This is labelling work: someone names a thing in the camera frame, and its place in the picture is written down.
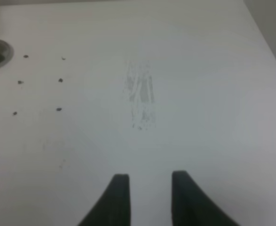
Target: gray mark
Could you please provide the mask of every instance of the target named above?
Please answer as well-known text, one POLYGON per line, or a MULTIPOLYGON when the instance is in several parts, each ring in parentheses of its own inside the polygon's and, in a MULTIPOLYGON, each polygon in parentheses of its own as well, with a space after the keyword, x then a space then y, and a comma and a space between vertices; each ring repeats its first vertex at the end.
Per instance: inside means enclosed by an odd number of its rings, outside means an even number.
POLYGON ((64 159, 63 162, 59 165, 59 168, 60 168, 60 169, 63 168, 63 165, 64 165, 65 162, 66 162, 66 160, 64 159))
POLYGON ((142 130, 155 125, 155 98, 148 61, 137 64, 129 61, 125 91, 131 105, 133 128, 137 125, 142 130))

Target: gray smear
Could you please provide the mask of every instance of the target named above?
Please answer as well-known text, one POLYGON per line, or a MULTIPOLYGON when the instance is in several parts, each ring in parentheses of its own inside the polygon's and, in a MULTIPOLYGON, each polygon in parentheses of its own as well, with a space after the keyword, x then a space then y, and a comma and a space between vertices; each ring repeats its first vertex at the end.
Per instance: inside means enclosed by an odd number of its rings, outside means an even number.
POLYGON ((149 62, 128 63, 123 93, 128 94, 131 105, 132 125, 138 130, 155 124, 154 93, 149 62))
POLYGON ((147 79, 146 78, 142 79, 142 85, 141 85, 141 89, 140 89, 140 97, 141 97, 142 103, 148 103, 149 102, 148 87, 147 87, 147 79))
POLYGON ((155 96, 153 95, 153 86, 152 86, 152 77, 151 76, 148 79, 148 83, 149 83, 149 89, 150 89, 151 103, 155 103, 155 96))

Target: white surface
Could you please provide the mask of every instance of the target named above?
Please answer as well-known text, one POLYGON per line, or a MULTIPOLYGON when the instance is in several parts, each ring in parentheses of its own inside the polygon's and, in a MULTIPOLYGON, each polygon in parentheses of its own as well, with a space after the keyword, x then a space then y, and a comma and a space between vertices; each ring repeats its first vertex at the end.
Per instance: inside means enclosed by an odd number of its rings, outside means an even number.
POLYGON ((170 226, 182 169, 241 225, 276 226, 276 61, 243 2, 0 7, 0 39, 0 226, 75 226, 115 173, 133 226, 170 226), (128 62, 155 103, 129 101, 128 62))

